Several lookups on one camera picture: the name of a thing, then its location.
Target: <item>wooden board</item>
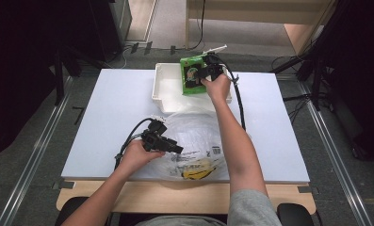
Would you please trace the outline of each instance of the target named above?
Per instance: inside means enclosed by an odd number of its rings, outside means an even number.
[[[211,0],[204,7],[205,20],[285,24],[296,55],[302,54],[318,27],[332,14],[334,0]],[[189,19],[202,18],[203,1],[187,0],[186,48]]]
[[[62,188],[57,209],[72,197],[89,197],[103,181],[75,181],[73,189]],[[298,203],[310,214],[316,212],[311,193],[300,193],[302,185],[266,185],[274,209],[280,203]],[[230,185],[207,182],[127,182],[113,207],[119,213],[227,214]]]

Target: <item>gray shirt sleeve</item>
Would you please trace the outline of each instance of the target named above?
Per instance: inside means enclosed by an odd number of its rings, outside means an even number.
[[[231,196],[229,226],[280,225],[269,198],[256,190],[239,190]]]
[[[202,216],[162,216],[138,223],[136,226],[227,226],[214,218]]]

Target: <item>metal rail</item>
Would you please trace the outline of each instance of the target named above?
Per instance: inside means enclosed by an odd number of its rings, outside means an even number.
[[[305,83],[300,82],[300,85],[302,94],[310,93],[310,89],[307,87]],[[350,208],[354,216],[356,217],[358,225],[373,225],[369,217],[369,214],[366,211],[364,202],[356,186],[354,185],[354,182],[350,178],[348,170],[346,169],[345,164],[343,163],[339,151],[333,143],[333,138],[331,137],[327,125],[325,124],[325,121],[322,118],[321,112],[316,111],[316,108],[313,106],[311,102],[309,102],[307,106],[313,117],[314,123],[316,124],[322,142],[324,143],[325,150],[327,151],[328,156],[331,159],[331,163],[333,164],[336,176],[339,179],[339,182],[345,192],[346,198],[348,199]]]
[[[67,101],[69,100],[69,93],[70,89],[72,88],[72,84],[73,79],[69,76],[65,84],[66,94],[59,105],[55,106],[54,111],[52,112],[48,122],[46,123],[40,138],[35,143],[33,153],[28,159],[27,165],[25,166],[16,186],[13,188],[9,196],[7,205],[5,206],[5,209],[1,214],[0,226],[8,226],[12,224],[19,206],[23,201],[25,193],[31,184],[35,172],[37,171],[38,165],[42,160],[49,140],[51,139],[52,134],[54,133],[57,123],[61,117],[61,114],[63,113]]]

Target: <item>person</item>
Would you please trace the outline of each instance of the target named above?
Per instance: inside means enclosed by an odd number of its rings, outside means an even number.
[[[230,176],[231,199],[227,225],[281,225],[269,201],[252,141],[226,103],[230,79],[222,74],[213,82],[202,79],[202,83],[216,109],[222,148]],[[163,155],[163,152],[146,152],[141,140],[133,140],[128,145],[120,165],[63,225],[104,225],[128,177]],[[169,216],[153,218],[137,225],[224,224],[213,218]]]

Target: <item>black camera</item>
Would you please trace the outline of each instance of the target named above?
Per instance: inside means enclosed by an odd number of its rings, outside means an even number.
[[[209,53],[203,56],[202,59],[207,66],[197,71],[198,77],[206,78],[210,75],[211,80],[214,81],[220,74],[224,73],[222,65],[220,65],[220,60],[215,54]]]
[[[152,121],[148,129],[144,130],[141,137],[144,142],[143,148],[150,150],[160,150],[168,153],[181,153],[183,147],[177,145],[177,141],[162,137],[161,135],[167,130],[167,127],[161,121]]]

